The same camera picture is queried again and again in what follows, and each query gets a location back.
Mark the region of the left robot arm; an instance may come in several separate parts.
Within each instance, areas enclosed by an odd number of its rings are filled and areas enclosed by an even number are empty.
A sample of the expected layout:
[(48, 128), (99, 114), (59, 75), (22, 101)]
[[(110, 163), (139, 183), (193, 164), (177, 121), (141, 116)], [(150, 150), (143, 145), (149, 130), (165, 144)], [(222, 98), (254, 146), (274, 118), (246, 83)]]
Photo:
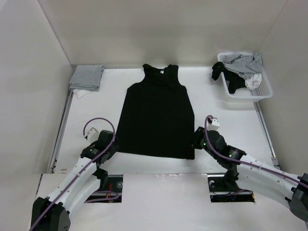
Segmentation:
[(64, 181), (32, 206), (30, 230), (67, 231), (71, 219), (95, 192), (108, 186), (108, 173), (100, 166), (119, 149), (115, 134), (102, 130), (98, 139), (83, 149), (80, 158)]

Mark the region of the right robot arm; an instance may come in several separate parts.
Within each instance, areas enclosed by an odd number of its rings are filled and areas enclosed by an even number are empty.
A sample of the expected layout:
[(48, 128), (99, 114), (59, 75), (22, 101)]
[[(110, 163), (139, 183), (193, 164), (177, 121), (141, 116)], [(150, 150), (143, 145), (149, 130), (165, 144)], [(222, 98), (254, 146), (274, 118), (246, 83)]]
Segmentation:
[(299, 176), (270, 167), (245, 151), (228, 145), (217, 131), (199, 127), (193, 135), (194, 149), (206, 151), (226, 169), (223, 185), (228, 190), (249, 190), (270, 198), (308, 220), (308, 175)]

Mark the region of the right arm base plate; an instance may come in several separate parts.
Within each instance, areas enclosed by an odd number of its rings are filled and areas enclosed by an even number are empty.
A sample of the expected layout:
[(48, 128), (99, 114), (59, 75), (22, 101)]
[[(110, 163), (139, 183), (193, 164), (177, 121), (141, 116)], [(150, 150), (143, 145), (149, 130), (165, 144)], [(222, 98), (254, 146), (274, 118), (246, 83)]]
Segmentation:
[(223, 176), (209, 176), (208, 186), (212, 203), (254, 203), (254, 193), (240, 189), (235, 182), (228, 182)]

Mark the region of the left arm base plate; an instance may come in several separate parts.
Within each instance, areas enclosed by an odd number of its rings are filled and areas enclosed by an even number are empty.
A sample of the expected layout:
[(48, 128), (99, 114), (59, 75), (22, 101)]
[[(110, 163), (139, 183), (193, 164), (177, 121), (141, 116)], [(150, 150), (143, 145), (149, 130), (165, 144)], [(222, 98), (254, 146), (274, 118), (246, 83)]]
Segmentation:
[(86, 203), (121, 203), (123, 191), (123, 175), (110, 175), (86, 200)]

